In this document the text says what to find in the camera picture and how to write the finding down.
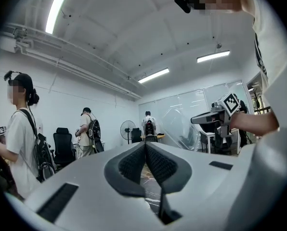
black cap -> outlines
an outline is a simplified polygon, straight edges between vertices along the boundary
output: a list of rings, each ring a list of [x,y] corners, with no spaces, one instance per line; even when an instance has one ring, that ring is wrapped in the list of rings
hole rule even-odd
[[[21,86],[26,89],[27,94],[31,94],[33,91],[32,79],[27,74],[19,74],[14,80],[9,80],[10,86]]]
[[[88,107],[86,107],[86,108],[84,108],[83,110],[82,110],[82,112],[84,113],[84,112],[88,112],[88,113],[91,113],[91,109],[89,109]]]

neck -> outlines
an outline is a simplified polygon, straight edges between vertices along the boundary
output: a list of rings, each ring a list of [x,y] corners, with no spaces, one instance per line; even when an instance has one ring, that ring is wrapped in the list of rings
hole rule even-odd
[[[22,108],[27,108],[27,103],[25,101],[19,100],[16,109],[19,110]]]

fluorescent light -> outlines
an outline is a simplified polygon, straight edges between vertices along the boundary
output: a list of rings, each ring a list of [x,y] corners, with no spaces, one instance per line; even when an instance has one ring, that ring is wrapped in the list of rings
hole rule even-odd
[[[53,28],[57,20],[58,13],[61,9],[64,0],[53,0],[52,7],[48,15],[45,32],[52,34]]]
[[[154,78],[159,77],[159,76],[161,76],[163,74],[166,74],[166,73],[169,73],[169,69],[168,68],[166,68],[166,69],[164,69],[162,71],[159,71],[159,72],[157,72],[155,74],[152,74],[152,75],[150,75],[150,76],[148,76],[146,78],[140,79],[140,80],[138,80],[138,82],[139,83],[144,83],[144,82],[146,82],[148,80],[154,79]]]
[[[204,101],[204,99],[200,99],[200,100],[197,100],[197,101],[193,101],[192,103],[199,102],[199,101]]]
[[[222,56],[228,56],[229,54],[230,54],[230,51],[222,51],[222,52],[219,52],[219,53],[213,53],[213,54],[210,54],[210,55],[201,56],[201,57],[197,58],[197,63],[201,63],[201,62],[204,62],[204,61],[207,61],[207,60],[211,60],[211,59],[214,59],[214,58],[218,58],[218,57],[222,57]]]
[[[173,105],[173,106],[171,106],[171,108],[172,108],[172,107],[176,107],[176,106],[180,106],[180,105],[182,105],[182,104]]]

railing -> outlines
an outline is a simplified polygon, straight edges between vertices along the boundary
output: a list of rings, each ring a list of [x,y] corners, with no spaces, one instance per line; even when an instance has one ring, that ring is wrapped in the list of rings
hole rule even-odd
[[[265,114],[265,113],[269,113],[271,111],[271,107],[265,107],[265,108],[262,108],[262,109],[258,109],[258,110],[254,110],[254,113],[256,115],[258,114]]]

glass wall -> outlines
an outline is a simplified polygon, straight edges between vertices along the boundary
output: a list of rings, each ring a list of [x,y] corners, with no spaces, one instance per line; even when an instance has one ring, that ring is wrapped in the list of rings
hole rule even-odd
[[[146,111],[156,119],[157,133],[164,133],[162,143],[187,150],[201,149],[200,133],[191,118],[209,112],[211,104],[227,92],[233,92],[250,110],[248,96],[241,81],[207,87],[139,105],[139,121]]]

